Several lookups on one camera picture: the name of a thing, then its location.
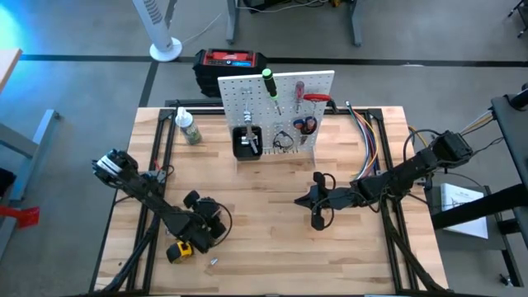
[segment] white pegboard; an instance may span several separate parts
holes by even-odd
[[[305,94],[330,94],[333,81],[333,70],[313,71],[302,73],[273,73],[277,87],[278,102],[282,115],[279,115],[275,103],[271,100],[266,90],[262,75],[244,75],[235,77],[218,78],[222,102],[224,103],[225,116],[229,125],[229,132],[234,127],[245,126],[243,112],[247,107],[252,113],[252,124],[262,128],[262,142],[264,153],[282,153],[273,147],[273,138],[276,133],[284,130],[295,141],[294,147],[288,153],[298,151],[313,151],[319,128],[309,137],[303,145],[299,145],[301,133],[293,126],[293,122],[306,116],[315,116],[318,127],[323,122],[323,113],[326,102],[303,100],[299,113],[295,110],[295,84],[299,81],[304,83]],[[252,93],[243,92],[251,88]]]

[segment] yellow tape measure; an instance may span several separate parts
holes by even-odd
[[[192,256],[192,246],[180,240],[167,249],[167,259],[173,264],[181,263],[190,256]]]

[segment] concrete floor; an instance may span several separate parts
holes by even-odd
[[[162,11],[168,0],[158,0]],[[364,46],[350,45],[347,8],[299,8],[276,14],[241,12],[238,42],[231,46],[271,57],[355,59],[511,60],[528,57],[528,36],[515,0],[365,1]],[[170,31],[186,39],[218,13],[209,31],[183,54],[226,48],[225,3],[180,1]],[[328,33],[327,28],[334,28]],[[128,0],[15,0],[0,2],[0,48],[25,54],[146,55],[150,46]],[[108,149],[125,149],[150,63],[21,61],[0,96],[0,120],[31,135],[44,110],[64,118],[26,193],[39,205],[40,224],[16,232],[0,262],[1,296],[57,296],[86,292],[92,278],[113,191],[93,175],[90,161]],[[517,92],[528,68],[271,65],[276,72],[334,69],[332,95],[355,106],[404,106],[420,128],[459,130],[483,113],[489,100]],[[160,64],[148,106],[169,99],[201,99],[191,64]],[[468,137],[480,148],[499,135],[493,124]],[[20,159],[0,148],[0,165],[16,171]],[[457,172],[499,190],[518,182],[504,144],[491,147]],[[447,179],[470,186],[460,179]],[[528,252],[520,236],[511,245],[528,281]],[[441,251],[450,288],[462,293],[526,296],[505,288],[500,252]]]

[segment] pen holder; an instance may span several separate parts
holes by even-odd
[[[246,136],[246,127],[235,127],[233,129],[233,155],[238,161],[255,161],[262,156],[262,128],[252,126],[252,132],[256,135],[257,153],[254,153],[251,144],[243,144],[243,137]]]

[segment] black floor stripe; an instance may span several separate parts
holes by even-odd
[[[149,56],[83,55],[83,54],[23,54],[22,61],[57,62],[153,62]]]
[[[179,57],[170,63],[193,63],[194,57]],[[149,56],[23,54],[25,61],[64,62],[153,62]],[[413,60],[413,59],[326,59],[326,58],[268,58],[269,64],[319,64],[368,66],[426,66],[426,67],[489,67],[526,68],[528,61],[474,61],[474,60]]]
[[[156,72],[158,71],[159,62],[152,62],[148,69],[147,78],[143,85],[143,91],[141,92],[141,98],[139,99],[138,107],[147,107],[149,104],[150,93],[152,92],[152,86],[154,85],[154,79],[156,78]]]

